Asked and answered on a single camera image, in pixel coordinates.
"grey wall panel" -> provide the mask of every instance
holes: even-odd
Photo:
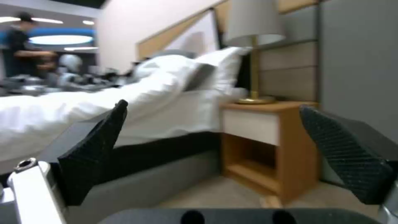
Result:
[[[264,46],[264,49],[297,42],[316,40],[315,34],[316,6],[310,6],[282,16],[286,39],[282,42]]]
[[[322,8],[321,107],[398,143],[398,1],[330,0]]]
[[[261,70],[315,66],[315,42],[300,43],[261,52]]]
[[[315,101],[315,68],[263,71],[260,95],[284,96],[289,100]]]

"man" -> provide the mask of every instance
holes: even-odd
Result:
[[[13,75],[26,74],[40,76],[38,62],[40,57],[52,57],[55,53],[51,51],[35,51],[29,45],[27,32],[36,26],[31,15],[26,12],[19,14],[18,24],[12,26],[6,36],[8,47],[13,57]]]

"white lampshade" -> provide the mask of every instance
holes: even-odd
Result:
[[[224,42],[229,46],[251,47],[285,39],[275,0],[230,0],[228,29]]]

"screw hole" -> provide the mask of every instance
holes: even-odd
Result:
[[[295,218],[287,211],[279,210],[272,215],[274,224],[297,224]]]
[[[205,218],[198,211],[187,211],[181,217],[181,224],[205,224]]]
[[[18,166],[21,167],[21,168],[23,168],[23,167],[29,166],[29,164],[30,164],[31,162],[32,162],[32,161],[31,161],[30,159],[28,159],[28,160],[25,160],[25,161],[21,162]]]

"nightstand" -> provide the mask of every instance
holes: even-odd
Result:
[[[315,144],[302,126],[299,106],[314,102],[222,106],[223,174],[286,204],[318,182]]]

